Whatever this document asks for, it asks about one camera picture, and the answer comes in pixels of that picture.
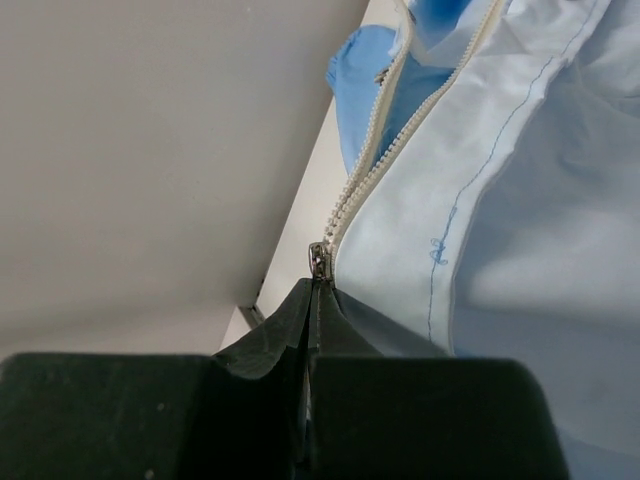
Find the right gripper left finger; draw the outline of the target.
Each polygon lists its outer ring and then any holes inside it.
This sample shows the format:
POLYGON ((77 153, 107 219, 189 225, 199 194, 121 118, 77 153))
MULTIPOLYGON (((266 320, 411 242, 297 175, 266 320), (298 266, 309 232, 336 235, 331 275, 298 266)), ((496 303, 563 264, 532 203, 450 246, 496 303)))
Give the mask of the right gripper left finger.
POLYGON ((305 452, 313 284, 211 356, 33 352, 1 364, 5 479, 290 479, 305 452))

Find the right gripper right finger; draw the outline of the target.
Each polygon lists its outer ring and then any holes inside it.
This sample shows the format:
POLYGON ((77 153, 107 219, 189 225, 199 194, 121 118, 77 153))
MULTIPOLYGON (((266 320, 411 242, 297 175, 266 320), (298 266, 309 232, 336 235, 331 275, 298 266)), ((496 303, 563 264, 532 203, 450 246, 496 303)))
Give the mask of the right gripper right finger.
POLYGON ((316 479, 565 479, 542 388, 522 364, 430 344, 386 356, 315 282, 309 313, 316 479))

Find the light blue zip jacket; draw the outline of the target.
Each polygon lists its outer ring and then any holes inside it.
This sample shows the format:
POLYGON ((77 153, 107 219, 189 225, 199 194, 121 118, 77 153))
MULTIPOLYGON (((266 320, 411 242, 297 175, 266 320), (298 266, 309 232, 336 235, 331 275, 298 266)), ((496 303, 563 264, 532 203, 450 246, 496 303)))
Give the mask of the light blue zip jacket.
POLYGON ((639 5, 400 1, 325 230, 336 286, 523 363, 574 479, 639 475, 639 5))

